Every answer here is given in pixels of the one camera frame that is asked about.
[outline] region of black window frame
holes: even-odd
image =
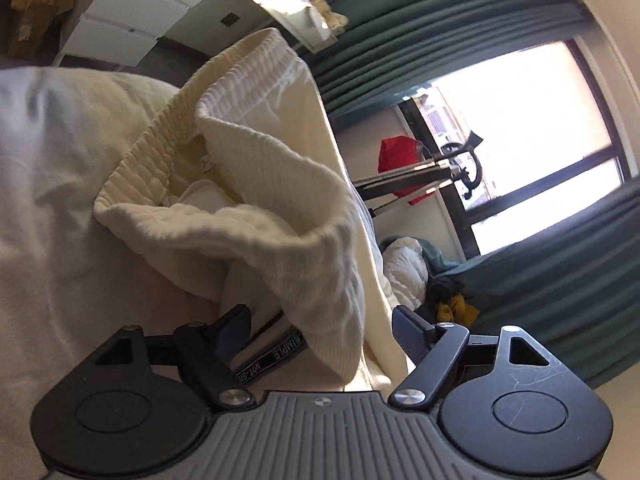
[[[476,237],[471,229],[473,224],[486,220],[487,218],[491,218],[492,216],[495,216],[516,204],[524,202],[529,198],[539,195],[546,190],[558,186],[559,184],[562,184],[585,171],[592,170],[608,160],[613,159],[616,161],[618,174],[622,182],[631,178],[631,170],[629,168],[628,161],[626,160],[622,140],[618,133],[618,129],[616,128],[616,123],[613,119],[611,110],[609,109],[609,105],[607,105],[604,94],[600,89],[600,85],[598,85],[596,77],[594,76],[591,67],[589,67],[589,64],[578,44],[574,40],[565,41],[564,44],[574,57],[576,64],[582,72],[582,76],[587,82],[596,105],[598,106],[598,110],[600,111],[600,115],[604,121],[611,144],[610,146],[591,153],[590,155],[585,156],[582,160],[544,176],[531,184],[527,184],[526,186],[502,196],[492,198],[491,200],[468,210],[465,210],[462,199],[460,198],[455,186],[445,186],[441,188],[440,194],[447,206],[449,216],[453,226],[455,227],[460,245],[462,246],[462,250],[467,259],[480,255],[480,249],[478,248]],[[440,149],[436,144],[434,136],[422,117],[420,110],[418,110],[414,100],[408,99],[403,101],[398,105],[398,107],[414,134],[415,139],[423,143],[430,153],[440,153]]]

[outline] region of open cardboard box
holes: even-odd
[[[74,0],[11,0],[11,8],[15,12],[9,30],[7,54],[22,59],[33,58],[53,19],[73,6]]]

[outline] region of red bag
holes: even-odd
[[[390,139],[383,139],[380,142],[380,155],[378,156],[378,173],[383,171],[395,170],[402,166],[415,164],[422,160],[422,144],[411,137],[397,136]],[[417,191],[422,186],[408,187],[400,191],[394,192],[397,197],[406,196],[409,193]],[[433,193],[419,196],[409,201],[414,205],[431,196]]]

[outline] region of yellow cloth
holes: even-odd
[[[453,322],[466,327],[475,323],[478,309],[465,303],[462,294],[452,296],[449,303],[438,304],[438,322]]]

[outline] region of green curtain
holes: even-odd
[[[327,0],[349,19],[338,43],[303,59],[329,117],[378,102],[465,66],[580,33],[577,0]]]
[[[587,209],[437,276],[480,315],[523,327],[593,388],[640,360],[640,177]]]

